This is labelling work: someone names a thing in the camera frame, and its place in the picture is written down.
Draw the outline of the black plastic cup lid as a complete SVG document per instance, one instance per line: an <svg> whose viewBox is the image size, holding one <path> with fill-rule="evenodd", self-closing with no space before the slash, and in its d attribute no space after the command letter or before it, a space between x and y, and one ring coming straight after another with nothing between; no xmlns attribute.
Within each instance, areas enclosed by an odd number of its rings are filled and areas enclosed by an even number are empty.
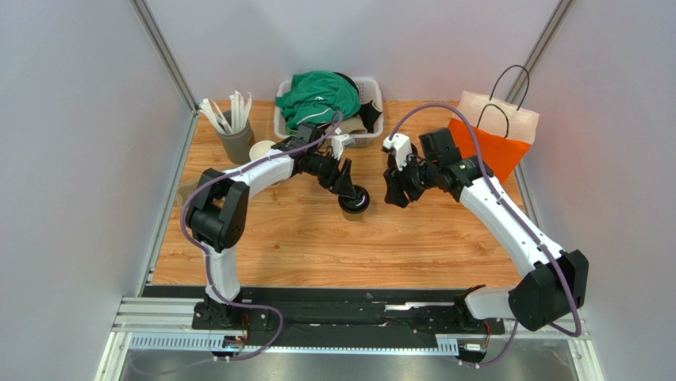
<svg viewBox="0 0 676 381"><path fill-rule="evenodd" d="M368 205L369 207L371 203L371 197L368 191L359 185L354 185L353 188L355 191L355 196L348 197L347 195L340 195L338 198L339 206L340 204L347 204L350 206Z"/></svg>

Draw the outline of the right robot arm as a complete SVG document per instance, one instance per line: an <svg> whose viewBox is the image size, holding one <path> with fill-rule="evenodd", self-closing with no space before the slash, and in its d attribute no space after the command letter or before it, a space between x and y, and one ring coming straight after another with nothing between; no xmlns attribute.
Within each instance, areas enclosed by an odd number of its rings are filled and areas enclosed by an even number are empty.
<svg viewBox="0 0 676 381"><path fill-rule="evenodd" d="M576 314L586 296L587 258L547 237L477 156L461 157L448 129L422 134L420 143L422 156L404 134L383 141L386 203L405 208L428 189L448 192L492 233L521 277L512 287L468 289L455 301L461 313L470 320L515 320L530 331Z"/></svg>

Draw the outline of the single brown paper cup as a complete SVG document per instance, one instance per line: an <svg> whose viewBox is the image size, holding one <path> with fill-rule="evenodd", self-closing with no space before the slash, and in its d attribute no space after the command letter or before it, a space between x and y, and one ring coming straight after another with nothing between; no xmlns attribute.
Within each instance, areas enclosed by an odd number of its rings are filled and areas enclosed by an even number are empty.
<svg viewBox="0 0 676 381"><path fill-rule="evenodd" d="M350 222L361 221L368 209L368 205L350 206L347 204L340 204L343 217Z"/></svg>

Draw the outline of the orange paper bag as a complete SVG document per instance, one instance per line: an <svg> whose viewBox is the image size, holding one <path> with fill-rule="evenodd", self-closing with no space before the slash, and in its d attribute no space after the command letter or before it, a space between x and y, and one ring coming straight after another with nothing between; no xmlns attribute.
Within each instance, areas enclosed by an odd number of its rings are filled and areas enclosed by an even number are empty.
<svg viewBox="0 0 676 381"><path fill-rule="evenodd" d="M532 147L540 114L490 94L465 90L457 110L474 130L483 161L504 183Z"/></svg>

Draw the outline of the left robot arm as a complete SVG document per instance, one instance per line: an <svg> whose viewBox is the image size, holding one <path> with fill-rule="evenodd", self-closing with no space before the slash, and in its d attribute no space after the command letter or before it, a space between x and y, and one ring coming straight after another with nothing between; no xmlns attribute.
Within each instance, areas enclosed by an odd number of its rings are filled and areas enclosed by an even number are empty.
<svg viewBox="0 0 676 381"><path fill-rule="evenodd" d="M249 164L202 173L182 211L182 231L202 250L207 276L205 297L194 308L193 328L245 327L248 308L237 278L236 245L244 234L249 201L259 192L306 173L337 195L345 217L360 217L367 210L370 195L352 182L351 161L342 160L338 148L319 151L327 136L319 128L303 125Z"/></svg>

